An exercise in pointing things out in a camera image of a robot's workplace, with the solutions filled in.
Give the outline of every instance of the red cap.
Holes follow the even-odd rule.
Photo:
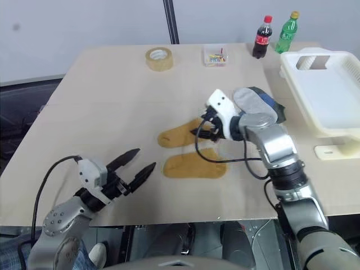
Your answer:
[[[271,21],[272,21],[272,16],[266,15],[265,18],[264,18],[264,22],[269,24],[269,23],[271,23]]]

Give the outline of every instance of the tape roll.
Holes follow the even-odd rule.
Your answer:
[[[145,54],[146,64],[154,71],[164,71],[173,66],[173,55],[164,47],[150,49]]]

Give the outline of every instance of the white basket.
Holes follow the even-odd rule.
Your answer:
[[[360,157],[360,61],[349,52],[305,48],[281,54],[281,71],[314,134],[349,137],[359,143],[340,149],[340,158]]]

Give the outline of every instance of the shoe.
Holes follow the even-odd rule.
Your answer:
[[[106,263],[106,245],[104,243],[97,243],[89,252],[89,259],[98,269],[103,269]]]

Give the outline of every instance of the white wall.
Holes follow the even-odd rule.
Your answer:
[[[173,0],[180,43],[253,42],[264,15],[273,16],[278,40],[298,10],[296,41],[319,41],[360,58],[360,0]]]
[[[88,47],[163,43],[162,0],[0,0],[0,86],[60,77]]]

